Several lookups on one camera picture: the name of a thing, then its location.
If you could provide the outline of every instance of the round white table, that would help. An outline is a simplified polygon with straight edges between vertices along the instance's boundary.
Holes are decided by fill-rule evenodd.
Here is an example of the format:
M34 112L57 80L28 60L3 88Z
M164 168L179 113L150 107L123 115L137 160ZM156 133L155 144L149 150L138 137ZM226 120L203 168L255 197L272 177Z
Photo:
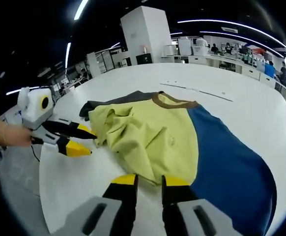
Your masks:
M224 92L233 102L208 94L169 87L176 82L203 91ZM286 217L286 102L274 89L252 78L218 68L195 64L156 63L124 67L107 72L62 97L55 113L90 127L79 117L88 101L108 101L136 90L165 91L183 100L197 101L220 118L245 145L269 166L277 187L277 206L268 235ZM42 148L40 195L50 232L65 223L72 210L92 196L102 196L112 179L125 174L107 147L90 141L91 156L72 159ZM132 235L166 235L162 221L161 189L139 182L137 217Z

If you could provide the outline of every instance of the human arm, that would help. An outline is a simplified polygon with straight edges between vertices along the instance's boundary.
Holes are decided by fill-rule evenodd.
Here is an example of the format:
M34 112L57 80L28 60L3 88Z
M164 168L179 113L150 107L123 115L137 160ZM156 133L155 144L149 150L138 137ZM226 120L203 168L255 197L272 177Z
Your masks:
M30 146L31 131L20 125L7 124L0 120L1 146Z

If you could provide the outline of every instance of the white cabinet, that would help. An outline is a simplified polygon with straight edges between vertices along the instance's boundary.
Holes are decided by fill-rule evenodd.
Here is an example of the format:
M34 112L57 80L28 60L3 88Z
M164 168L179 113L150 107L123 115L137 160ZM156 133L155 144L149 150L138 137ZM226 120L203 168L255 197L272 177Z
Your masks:
M260 82L268 85L269 87L275 89L276 80L268 77L267 75L260 73Z
M254 78L256 80L260 80L260 72L257 71L257 70L254 70L252 68L248 68L248 67L242 66L241 74L250 76L250 77L252 77L252 78Z
M190 64L207 65L207 60L206 60L206 58L189 57L189 63Z

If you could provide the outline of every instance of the brown collar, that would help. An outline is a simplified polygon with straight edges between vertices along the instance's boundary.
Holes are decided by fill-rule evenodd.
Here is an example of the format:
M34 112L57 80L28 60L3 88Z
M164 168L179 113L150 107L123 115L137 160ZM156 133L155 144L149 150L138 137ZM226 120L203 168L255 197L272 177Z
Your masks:
M178 104L178 105L166 104L159 99L159 97L158 97L159 94L166 96L167 98L169 98L173 102L184 102L184 104ZM166 109L173 109L173 108L189 108L189 109L191 109L191 108L195 108L199 105L199 103L197 103L196 101L191 102L191 101L186 101L186 100L178 100L178 99L171 97L170 95L164 93L163 91L154 93L152 100L158 106L166 108Z

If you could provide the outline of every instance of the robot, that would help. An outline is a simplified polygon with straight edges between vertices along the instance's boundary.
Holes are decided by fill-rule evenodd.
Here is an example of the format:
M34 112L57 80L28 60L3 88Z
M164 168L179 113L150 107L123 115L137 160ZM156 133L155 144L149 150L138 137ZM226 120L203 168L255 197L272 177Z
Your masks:
M91 154L91 150L70 140L70 137L96 139L96 135L85 125L55 114L49 88L32 91L29 87L22 88L17 104L21 108L23 126L32 130L32 144L45 144L48 149L69 157Z
M102 197L92 197L71 212L64 227L52 235L132 235L137 191L138 175L117 177ZM182 179L162 176L162 203L167 236L241 236L230 217L199 199Z

